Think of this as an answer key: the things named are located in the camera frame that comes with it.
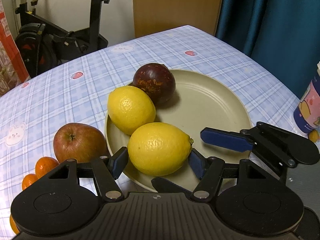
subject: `light blue tablecloth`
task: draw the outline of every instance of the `light blue tablecloth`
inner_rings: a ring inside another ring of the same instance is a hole
[[[40,157],[55,157],[52,141],[56,131],[66,123],[81,122],[104,133],[108,94],[132,81],[135,71],[149,62],[215,78],[240,98],[252,123],[293,129],[298,98],[246,55],[191,26],[75,59],[0,98],[0,239],[14,235],[9,225],[10,205],[22,191],[23,177],[35,172]],[[118,184],[123,191],[140,190],[124,175]],[[81,185],[93,190],[89,179],[83,179]]]

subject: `wooden door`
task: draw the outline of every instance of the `wooden door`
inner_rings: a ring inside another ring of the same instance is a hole
[[[191,25],[214,34],[221,0],[133,0],[135,36]]]

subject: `lemon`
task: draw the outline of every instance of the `lemon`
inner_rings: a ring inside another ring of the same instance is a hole
[[[193,140],[179,128],[162,122],[138,128],[128,142],[132,164],[142,173],[164,176],[179,169],[192,149]]]
[[[114,125],[129,135],[156,118],[156,108],[151,99],[141,89],[133,86],[119,87],[112,91],[107,108]]]
[[[319,134],[317,130],[312,130],[309,134],[308,134],[308,138],[310,141],[316,143],[319,140]]]

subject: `apple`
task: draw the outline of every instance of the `apple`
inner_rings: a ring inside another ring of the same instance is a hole
[[[95,127],[83,123],[67,123],[53,139],[54,154],[59,163],[76,159],[87,163],[99,156],[109,156],[106,139]]]

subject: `table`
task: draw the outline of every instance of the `table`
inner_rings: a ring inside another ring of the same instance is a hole
[[[135,71],[149,62],[215,78],[240,98],[252,124],[263,121],[294,131],[292,113],[299,99],[252,59],[194,27],[179,27],[91,53],[0,98],[0,239],[14,236],[10,205],[22,191],[23,177],[35,172],[40,157],[55,157],[56,131],[66,123],[81,122],[104,133],[108,94],[131,82]],[[125,175],[117,183],[124,192],[141,190]],[[95,192],[90,179],[82,179],[81,185]]]

